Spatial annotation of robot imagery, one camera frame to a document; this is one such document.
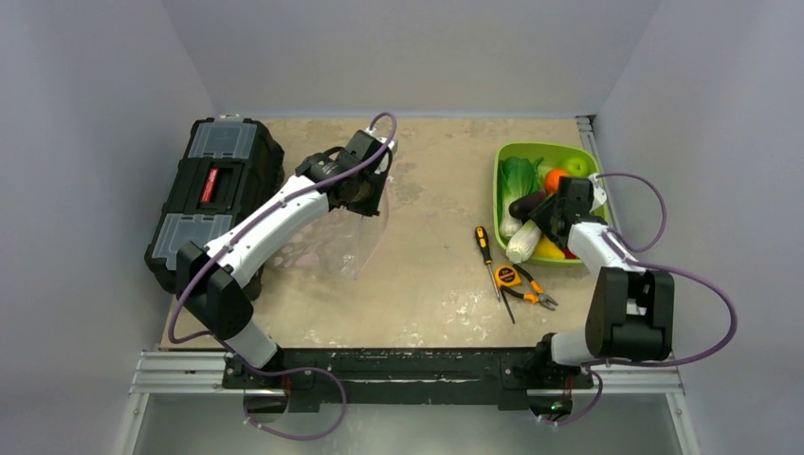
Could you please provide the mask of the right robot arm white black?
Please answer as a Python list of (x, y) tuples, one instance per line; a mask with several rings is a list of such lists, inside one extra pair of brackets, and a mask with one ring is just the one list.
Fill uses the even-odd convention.
[(562, 176), (557, 191), (529, 214), (544, 236), (596, 279), (584, 326), (550, 335), (550, 350), (532, 361), (534, 377), (546, 386), (565, 378), (570, 366), (661, 361), (671, 352), (674, 280), (638, 265), (608, 223), (594, 215), (601, 192), (588, 178)]

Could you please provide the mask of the green toy bok choy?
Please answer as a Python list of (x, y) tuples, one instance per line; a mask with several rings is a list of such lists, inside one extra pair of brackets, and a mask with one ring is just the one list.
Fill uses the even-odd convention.
[(511, 238), (522, 226), (522, 221), (509, 213), (509, 207), (518, 199), (540, 188), (539, 165), (542, 157), (530, 161), (512, 156), (502, 161), (498, 172), (498, 196), (500, 199), (498, 223), (502, 238)]

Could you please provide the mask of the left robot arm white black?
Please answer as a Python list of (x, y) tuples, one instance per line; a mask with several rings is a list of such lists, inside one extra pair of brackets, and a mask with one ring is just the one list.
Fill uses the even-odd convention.
[(246, 375), (269, 388), (282, 378), (278, 344), (254, 319), (245, 287), (267, 260), (304, 228), (335, 209), (377, 216), (398, 147), (374, 128), (346, 145), (310, 155), (279, 191), (242, 223), (176, 255), (177, 304), (246, 364)]

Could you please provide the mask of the clear zip top bag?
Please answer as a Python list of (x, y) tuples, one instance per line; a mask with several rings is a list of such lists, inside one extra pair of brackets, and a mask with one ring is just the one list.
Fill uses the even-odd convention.
[(385, 235), (390, 215), (387, 195), (381, 196), (378, 209), (374, 217), (346, 209), (333, 210), (294, 234), (266, 265), (277, 270), (298, 268), (356, 279)]

